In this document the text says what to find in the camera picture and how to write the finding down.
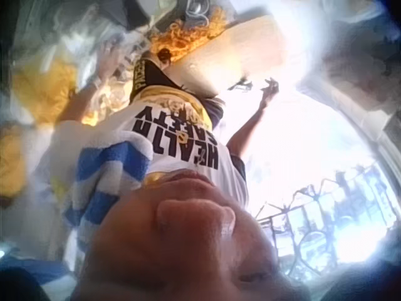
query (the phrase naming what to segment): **mouth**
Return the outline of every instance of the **mouth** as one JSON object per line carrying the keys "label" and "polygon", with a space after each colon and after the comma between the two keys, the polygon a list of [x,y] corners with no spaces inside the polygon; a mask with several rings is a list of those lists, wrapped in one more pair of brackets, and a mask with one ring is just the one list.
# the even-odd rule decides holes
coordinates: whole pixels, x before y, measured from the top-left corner
{"label": "mouth", "polygon": [[182,179],[193,179],[205,182],[208,185],[215,187],[215,185],[204,175],[189,169],[181,169],[179,171],[170,173],[162,178],[162,182],[174,182]]}

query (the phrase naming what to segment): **railing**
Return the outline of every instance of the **railing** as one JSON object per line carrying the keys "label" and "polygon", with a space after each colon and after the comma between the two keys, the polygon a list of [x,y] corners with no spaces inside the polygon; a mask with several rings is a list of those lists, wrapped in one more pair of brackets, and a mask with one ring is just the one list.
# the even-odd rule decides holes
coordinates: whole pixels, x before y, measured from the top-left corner
{"label": "railing", "polygon": [[[279,210],[259,223],[274,243],[282,271],[291,278],[304,281],[330,273],[346,262],[346,252],[365,247],[359,243],[361,233],[369,230],[363,229],[373,229],[375,234],[366,240],[375,243],[382,237],[378,230],[385,234],[400,220],[399,205],[389,198],[376,164],[356,170],[358,175],[351,180],[338,172],[336,181],[322,180],[318,191],[313,185],[296,191],[288,206],[265,203],[259,211],[266,206]],[[327,183],[337,188],[326,192]],[[349,244],[348,251],[344,243]]]}

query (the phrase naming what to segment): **dark sleeve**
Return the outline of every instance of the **dark sleeve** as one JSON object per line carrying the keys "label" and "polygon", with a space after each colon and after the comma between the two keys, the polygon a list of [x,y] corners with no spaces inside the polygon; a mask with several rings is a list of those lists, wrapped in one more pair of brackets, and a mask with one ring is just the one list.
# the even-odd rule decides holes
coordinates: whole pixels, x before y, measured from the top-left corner
{"label": "dark sleeve", "polygon": [[234,167],[238,170],[239,174],[242,176],[242,178],[246,182],[246,173],[245,173],[244,162],[241,160],[241,158],[239,158],[237,156],[234,156],[234,155],[230,155],[230,156],[231,156],[232,165],[234,165]]}

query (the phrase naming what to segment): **man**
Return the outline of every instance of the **man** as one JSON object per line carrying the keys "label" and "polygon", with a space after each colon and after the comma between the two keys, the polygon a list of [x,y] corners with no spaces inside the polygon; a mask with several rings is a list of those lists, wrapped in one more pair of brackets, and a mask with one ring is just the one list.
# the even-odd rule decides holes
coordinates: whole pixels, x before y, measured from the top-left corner
{"label": "man", "polygon": [[258,111],[224,146],[212,133],[219,103],[183,91],[146,55],[135,67],[131,105],[95,128],[80,125],[118,57],[116,47],[103,52],[97,77],[71,99],[55,135],[72,149],[88,133],[133,131],[152,143],[154,156],[142,187],[107,211],[72,300],[304,299],[245,211],[241,158],[277,83],[269,82]]}

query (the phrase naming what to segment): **white t-shirt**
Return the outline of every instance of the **white t-shirt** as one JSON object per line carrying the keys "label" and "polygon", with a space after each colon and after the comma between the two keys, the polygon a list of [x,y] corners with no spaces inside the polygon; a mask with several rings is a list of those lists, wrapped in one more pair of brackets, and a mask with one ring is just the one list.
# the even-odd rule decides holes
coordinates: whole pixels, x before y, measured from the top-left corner
{"label": "white t-shirt", "polygon": [[[207,176],[242,206],[247,205],[245,179],[234,167],[227,147],[213,136],[206,111],[192,95],[169,87],[151,86],[141,91],[129,107],[95,127],[62,122],[53,137],[53,154],[63,156],[64,161],[69,158],[73,161],[91,135],[111,130],[132,130],[153,143],[154,158],[145,185],[166,172],[191,169]],[[64,169],[61,171],[58,167],[57,178],[64,183],[72,182],[75,170]]]}

